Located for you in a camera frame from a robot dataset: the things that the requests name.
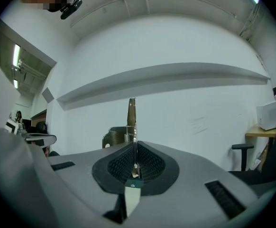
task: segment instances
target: vent slot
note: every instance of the vent slot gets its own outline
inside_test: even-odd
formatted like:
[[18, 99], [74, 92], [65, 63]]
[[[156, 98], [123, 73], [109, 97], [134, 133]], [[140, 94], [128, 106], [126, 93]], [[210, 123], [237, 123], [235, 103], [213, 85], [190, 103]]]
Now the vent slot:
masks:
[[51, 167], [53, 168], [54, 171], [57, 171], [57, 170], [61, 170], [61, 169], [64, 169], [64, 168], [71, 167], [73, 165], [75, 165], [73, 162], [68, 161], [68, 162], [64, 162], [64, 163], [61, 163], [61, 164], [52, 165]]
[[208, 182], [205, 186], [230, 219], [245, 210], [219, 181]]

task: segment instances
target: white printer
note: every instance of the white printer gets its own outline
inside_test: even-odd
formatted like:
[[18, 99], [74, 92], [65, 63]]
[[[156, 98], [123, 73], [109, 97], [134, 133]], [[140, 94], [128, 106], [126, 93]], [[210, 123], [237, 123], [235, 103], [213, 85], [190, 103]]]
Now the white printer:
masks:
[[276, 101], [257, 106], [258, 125], [264, 130], [276, 128]]

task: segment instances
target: overhead shelf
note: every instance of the overhead shelf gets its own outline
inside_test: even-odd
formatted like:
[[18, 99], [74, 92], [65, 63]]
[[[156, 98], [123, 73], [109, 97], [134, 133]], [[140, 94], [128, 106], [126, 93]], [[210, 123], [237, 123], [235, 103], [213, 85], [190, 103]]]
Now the overhead shelf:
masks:
[[171, 81], [180, 82], [191, 79], [207, 79], [204, 82], [209, 82], [213, 79], [232, 79], [232, 81], [228, 82], [234, 82], [235, 85], [240, 85], [245, 84], [246, 82], [248, 82], [248, 84], [265, 84], [269, 77], [267, 75], [229, 65], [213, 63], [165, 64], [142, 67], [111, 75], [63, 94], [59, 96], [57, 100], [65, 106], [65, 110], [68, 110], [72, 108], [68, 107], [69, 104], [83, 99], [138, 86], [154, 85]]

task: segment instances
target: white box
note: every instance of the white box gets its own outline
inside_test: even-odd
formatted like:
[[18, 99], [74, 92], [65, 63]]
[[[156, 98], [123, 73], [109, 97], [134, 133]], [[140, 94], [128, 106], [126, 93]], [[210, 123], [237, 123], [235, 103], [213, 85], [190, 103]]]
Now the white box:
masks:
[[264, 130], [276, 128], [276, 101], [257, 106], [258, 125]]
[[18, 131], [18, 128], [19, 128], [19, 123], [11, 120], [11, 119], [8, 119], [6, 124], [5, 124], [5, 129], [9, 132], [9, 133], [13, 133], [14, 135], [17, 134], [17, 131]]

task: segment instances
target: black camera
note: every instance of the black camera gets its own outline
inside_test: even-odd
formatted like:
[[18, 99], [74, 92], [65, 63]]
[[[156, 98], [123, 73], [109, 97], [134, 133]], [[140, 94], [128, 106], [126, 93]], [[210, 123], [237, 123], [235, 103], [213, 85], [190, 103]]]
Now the black camera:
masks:
[[66, 19], [71, 14], [76, 12], [78, 8], [82, 5], [82, 0], [74, 0], [73, 3], [64, 3], [63, 0], [59, 4], [50, 4], [50, 12], [57, 12], [60, 10], [62, 12], [61, 19]]

